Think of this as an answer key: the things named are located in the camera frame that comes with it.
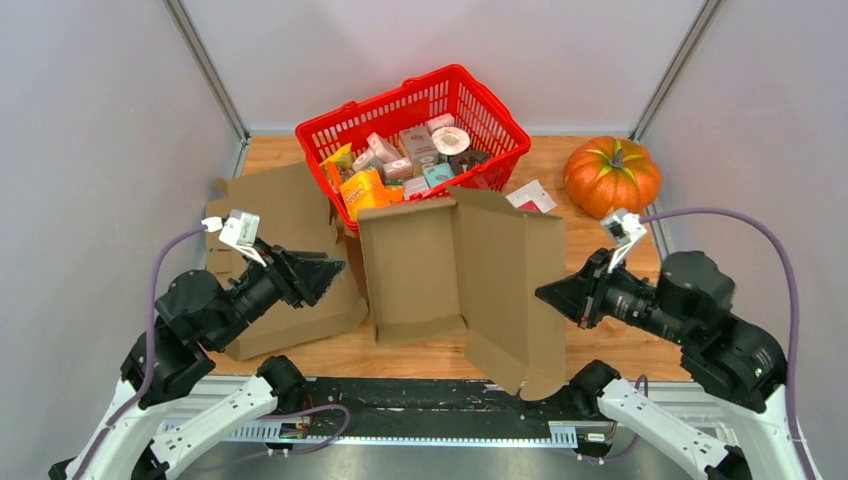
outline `wooden table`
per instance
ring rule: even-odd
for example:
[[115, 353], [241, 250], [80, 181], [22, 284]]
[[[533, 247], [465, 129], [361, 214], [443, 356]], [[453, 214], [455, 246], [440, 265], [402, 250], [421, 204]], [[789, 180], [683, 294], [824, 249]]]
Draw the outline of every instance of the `wooden table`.
[[[534, 137], [530, 152], [521, 158], [504, 193], [538, 179], [559, 204], [550, 213], [566, 222], [566, 269], [575, 272], [589, 255], [610, 241], [597, 220], [571, 204], [562, 187], [562, 166], [568, 155], [588, 137]], [[303, 151], [293, 136], [254, 137], [244, 175], [303, 161]], [[351, 262], [361, 261], [351, 249]], [[656, 279], [659, 260], [651, 239], [644, 239], [627, 260], [628, 269], [640, 277]], [[640, 374], [651, 380], [688, 381], [679, 366], [680, 350], [618, 320], [607, 318], [593, 330], [580, 330], [566, 322], [566, 355], [569, 377], [591, 360], [601, 359], [629, 379]], [[269, 355], [287, 355], [307, 376], [398, 377], [398, 378], [485, 378], [463, 357], [464, 336], [441, 338], [411, 345], [374, 344], [370, 317], [349, 333], [316, 340]], [[212, 354], [221, 375], [250, 375], [266, 356], [236, 362]]]

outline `open cardboard box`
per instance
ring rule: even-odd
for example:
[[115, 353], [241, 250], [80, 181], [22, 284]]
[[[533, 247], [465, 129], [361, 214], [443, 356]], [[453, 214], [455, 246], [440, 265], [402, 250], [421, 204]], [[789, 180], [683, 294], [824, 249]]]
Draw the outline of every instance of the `open cardboard box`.
[[[259, 237], [289, 250], [326, 252], [330, 258], [347, 260], [344, 243], [331, 220], [327, 197], [315, 184], [305, 163], [296, 163], [230, 180], [215, 186], [226, 198], [206, 205], [207, 216], [226, 216], [232, 209], [259, 215]], [[222, 285], [244, 272], [241, 255], [208, 234], [206, 268]], [[292, 308], [277, 302], [265, 315], [236, 338], [225, 353], [244, 360], [280, 348], [353, 330], [368, 313], [348, 266], [336, 277], [327, 293], [311, 308]]]
[[566, 380], [565, 323], [536, 287], [565, 277], [564, 223], [500, 193], [360, 212], [378, 344], [468, 332], [466, 358], [506, 392], [541, 400]]

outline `red and white package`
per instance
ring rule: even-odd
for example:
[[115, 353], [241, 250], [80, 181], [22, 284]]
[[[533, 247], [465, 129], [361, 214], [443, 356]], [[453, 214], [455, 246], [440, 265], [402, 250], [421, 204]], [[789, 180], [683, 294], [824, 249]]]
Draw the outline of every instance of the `red and white package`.
[[533, 180], [510, 193], [506, 196], [506, 199], [513, 207], [531, 212], [547, 213], [556, 207], [556, 202], [542, 188], [542, 184], [538, 180]]

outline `white backdrop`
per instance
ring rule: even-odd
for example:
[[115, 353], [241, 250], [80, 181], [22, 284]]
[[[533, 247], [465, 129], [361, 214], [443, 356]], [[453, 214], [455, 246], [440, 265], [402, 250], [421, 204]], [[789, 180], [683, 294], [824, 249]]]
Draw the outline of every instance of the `white backdrop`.
[[184, 0], [249, 130], [461, 63], [531, 133], [628, 132], [700, 0]]
[[[722, 206], [771, 227], [801, 296], [798, 410], [824, 478], [845, 478], [848, 387], [848, 4], [726, 2], [645, 144], [663, 210]], [[768, 241], [723, 218], [672, 219], [674, 249], [700, 249], [736, 280], [736, 310], [784, 347], [786, 281]]]
[[[156, 252], [237, 142], [160, 1], [2, 2], [0, 65], [0, 478], [43, 479], [94, 432]], [[187, 243], [162, 287], [199, 265]]]

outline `red plastic basket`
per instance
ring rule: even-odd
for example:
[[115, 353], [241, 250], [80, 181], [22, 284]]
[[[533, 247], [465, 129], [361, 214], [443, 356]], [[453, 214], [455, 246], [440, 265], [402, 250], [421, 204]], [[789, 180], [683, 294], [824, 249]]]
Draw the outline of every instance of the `red plastic basket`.
[[409, 201], [447, 195], [447, 185], [503, 190], [518, 159], [530, 150], [530, 136], [512, 119], [498, 97], [461, 65], [411, 78], [370, 100], [348, 102], [298, 125], [295, 135], [306, 152], [306, 163], [351, 232], [359, 235], [359, 226], [350, 219], [341, 195], [333, 191], [319, 164], [347, 143], [352, 144], [356, 155], [361, 154], [368, 146], [366, 137], [372, 132], [398, 145], [401, 131], [423, 125], [443, 113], [451, 113], [456, 126], [468, 132], [471, 148], [489, 152], [492, 158]]

